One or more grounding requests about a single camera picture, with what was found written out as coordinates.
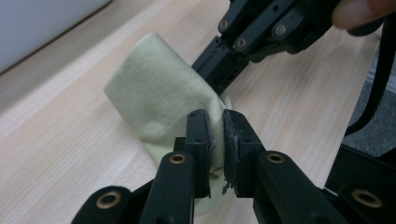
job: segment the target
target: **black cable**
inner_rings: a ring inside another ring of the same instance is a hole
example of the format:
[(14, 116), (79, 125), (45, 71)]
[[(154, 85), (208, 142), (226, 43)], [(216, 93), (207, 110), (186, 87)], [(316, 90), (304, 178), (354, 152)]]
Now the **black cable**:
[(378, 109), (382, 96), (388, 84), (396, 50), (396, 13), (392, 13), (384, 19), (381, 42), (379, 44), (378, 63), (375, 71), (373, 87), (363, 113), (357, 121), (346, 129), (350, 135), (366, 126)]

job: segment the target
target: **wood grain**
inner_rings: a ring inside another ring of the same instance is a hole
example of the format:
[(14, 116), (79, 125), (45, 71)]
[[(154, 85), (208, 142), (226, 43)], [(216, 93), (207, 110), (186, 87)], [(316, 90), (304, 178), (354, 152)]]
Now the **wood grain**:
[[(188, 63), (217, 34), (228, 1), (114, 1), (0, 76), (0, 223), (69, 223), (96, 190), (134, 190), (155, 166), (103, 93), (142, 36)], [(251, 64), (229, 88), (268, 150), (323, 187), (378, 44), (332, 29), (310, 49)], [(195, 223), (257, 223), (232, 194)]]

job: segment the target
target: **table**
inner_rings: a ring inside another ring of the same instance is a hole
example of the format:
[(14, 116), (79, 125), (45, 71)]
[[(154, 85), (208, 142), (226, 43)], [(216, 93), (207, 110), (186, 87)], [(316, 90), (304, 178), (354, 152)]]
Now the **table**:
[[(141, 37), (159, 33), (192, 64), (228, 1), (117, 0), (0, 76), (0, 223), (69, 223), (109, 185), (137, 189), (150, 157), (103, 87)], [(251, 64), (228, 89), (268, 150), (323, 187), (378, 45), (331, 29), (298, 55)], [(226, 200), (195, 223), (257, 223)]]

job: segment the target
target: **light green cloth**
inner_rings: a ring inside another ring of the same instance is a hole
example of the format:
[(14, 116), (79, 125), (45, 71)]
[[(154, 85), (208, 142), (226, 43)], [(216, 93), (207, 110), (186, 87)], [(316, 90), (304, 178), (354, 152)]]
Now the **light green cloth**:
[(163, 155), (173, 150), (175, 138), (186, 135), (187, 115), (205, 109), (217, 147), (211, 161), (212, 199), (195, 200), (195, 214), (206, 212), (222, 201), (225, 185), (222, 112), (231, 107), (227, 96), (220, 99), (156, 34), (145, 36), (134, 46), (107, 83), (105, 93), (157, 165)]

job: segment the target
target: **human hand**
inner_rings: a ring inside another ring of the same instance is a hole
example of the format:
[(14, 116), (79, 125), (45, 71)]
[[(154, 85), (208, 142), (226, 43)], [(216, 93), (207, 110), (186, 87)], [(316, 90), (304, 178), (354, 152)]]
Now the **human hand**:
[(352, 29), (396, 11), (396, 0), (341, 0), (332, 12), (332, 23)]

